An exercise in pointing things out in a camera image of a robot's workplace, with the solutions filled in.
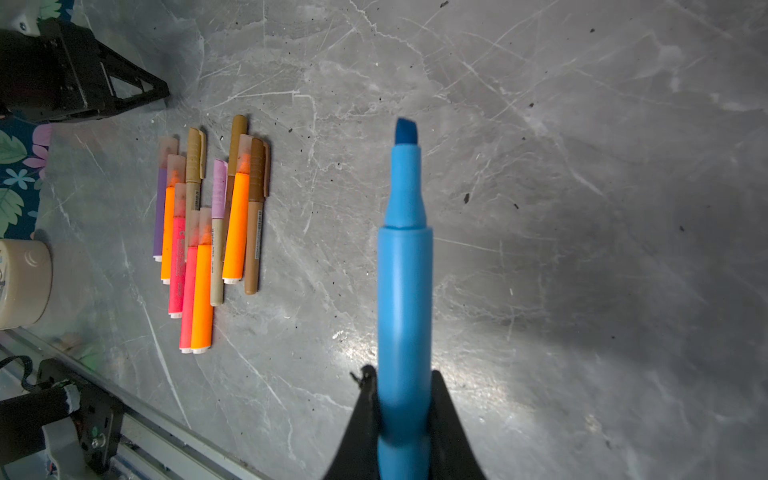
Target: blue marker barrel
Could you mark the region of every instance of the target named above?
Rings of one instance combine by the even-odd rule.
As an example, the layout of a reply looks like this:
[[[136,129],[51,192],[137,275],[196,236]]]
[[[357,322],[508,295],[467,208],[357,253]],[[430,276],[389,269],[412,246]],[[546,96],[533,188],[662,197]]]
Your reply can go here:
[[[379,229],[382,480],[426,480],[429,474],[433,240],[421,193],[421,154],[415,143],[392,148],[392,191]]]

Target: green leaf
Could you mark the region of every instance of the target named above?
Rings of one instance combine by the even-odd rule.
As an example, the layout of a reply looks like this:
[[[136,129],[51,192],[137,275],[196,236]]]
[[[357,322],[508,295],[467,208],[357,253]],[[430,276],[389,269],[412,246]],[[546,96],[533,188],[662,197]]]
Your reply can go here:
[[[16,137],[9,137],[4,131],[0,131],[0,164],[14,164],[24,160],[27,156],[27,147]]]
[[[5,238],[8,225],[16,225],[24,200],[10,188],[0,188],[0,238]]]
[[[46,18],[58,18],[58,16],[61,15],[61,12],[59,11],[60,8],[61,3],[59,3],[58,0],[43,0],[40,4],[39,18],[41,20],[45,20]]]

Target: teal floral cloth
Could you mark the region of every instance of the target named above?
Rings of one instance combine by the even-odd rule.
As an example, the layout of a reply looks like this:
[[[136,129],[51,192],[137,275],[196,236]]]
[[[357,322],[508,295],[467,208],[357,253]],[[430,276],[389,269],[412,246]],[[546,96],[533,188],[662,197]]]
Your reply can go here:
[[[43,0],[41,20],[69,22],[74,0]],[[0,238],[28,240],[35,231],[52,124],[0,118]]]

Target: black cable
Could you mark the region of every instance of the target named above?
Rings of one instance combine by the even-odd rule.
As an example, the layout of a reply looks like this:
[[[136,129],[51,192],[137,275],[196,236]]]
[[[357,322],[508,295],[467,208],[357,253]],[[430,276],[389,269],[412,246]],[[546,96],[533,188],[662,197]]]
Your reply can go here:
[[[9,356],[6,359],[0,360],[0,369],[10,364],[14,360],[21,360],[24,366],[24,373],[22,374],[22,388],[27,392],[37,392],[39,387],[32,385],[27,381],[27,378],[35,371],[35,365],[32,363],[32,359],[26,355]]]

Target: group of pens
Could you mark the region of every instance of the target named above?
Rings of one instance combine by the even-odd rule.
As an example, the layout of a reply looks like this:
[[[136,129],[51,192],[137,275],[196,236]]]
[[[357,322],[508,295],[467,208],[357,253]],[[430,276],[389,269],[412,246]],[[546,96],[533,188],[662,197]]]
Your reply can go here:
[[[245,279],[246,295],[259,289],[264,197],[270,187],[270,146],[246,134],[247,119],[232,121],[229,164],[214,163],[211,207],[200,208],[205,178],[206,136],[190,128],[187,157],[179,140],[160,139],[154,259],[170,285],[168,314],[181,318],[179,349],[210,348],[214,307],[224,302],[223,285]]]

